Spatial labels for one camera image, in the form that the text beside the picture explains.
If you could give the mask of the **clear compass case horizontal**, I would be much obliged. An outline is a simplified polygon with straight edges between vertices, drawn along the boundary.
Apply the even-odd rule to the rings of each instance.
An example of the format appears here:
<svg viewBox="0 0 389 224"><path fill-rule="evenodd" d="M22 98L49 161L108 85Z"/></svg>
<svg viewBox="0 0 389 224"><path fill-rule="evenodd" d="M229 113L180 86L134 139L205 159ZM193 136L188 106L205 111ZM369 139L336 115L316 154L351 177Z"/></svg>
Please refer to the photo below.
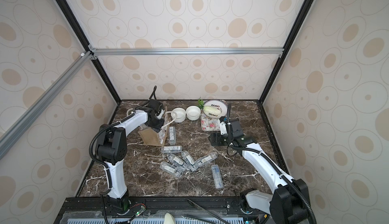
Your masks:
<svg viewBox="0 0 389 224"><path fill-rule="evenodd" d="M163 146L160 148L160 151L163 154L181 153L182 146Z"/></svg>

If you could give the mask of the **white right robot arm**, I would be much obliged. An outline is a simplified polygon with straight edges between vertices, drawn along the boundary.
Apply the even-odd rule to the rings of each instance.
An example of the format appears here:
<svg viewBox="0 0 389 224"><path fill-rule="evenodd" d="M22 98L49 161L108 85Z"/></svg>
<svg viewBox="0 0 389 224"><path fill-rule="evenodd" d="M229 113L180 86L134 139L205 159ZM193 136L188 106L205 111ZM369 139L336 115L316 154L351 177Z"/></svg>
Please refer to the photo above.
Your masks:
<svg viewBox="0 0 389 224"><path fill-rule="evenodd" d="M243 132L238 119L221 117L218 122L220 132L211 134L209 141L236 151L255 168L271 190L270 194L256 189L241 192L241 210L244 213L254 210L264 212L276 224L299 224L303 221L315 224L317 220L307 184L282 170L252 136Z"/></svg>

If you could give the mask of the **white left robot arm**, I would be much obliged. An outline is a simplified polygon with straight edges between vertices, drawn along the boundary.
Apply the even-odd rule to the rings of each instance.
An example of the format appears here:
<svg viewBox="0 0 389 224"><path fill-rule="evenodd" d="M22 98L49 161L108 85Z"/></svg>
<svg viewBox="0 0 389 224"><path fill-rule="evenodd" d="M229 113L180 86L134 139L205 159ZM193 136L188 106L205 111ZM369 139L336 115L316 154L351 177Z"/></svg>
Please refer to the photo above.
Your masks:
<svg viewBox="0 0 389 224"><path fill-rule="evenodd" d="M94 162L104 167L107 191L102 196L110 206L127 211L130 205L123 168L127 154L127 136L143 124L148 129L160 132L164 125L163 113L163 104L156 99L149 99L125 118L109 125L101 125L99 132L93 137L89 155Z"/></svg>

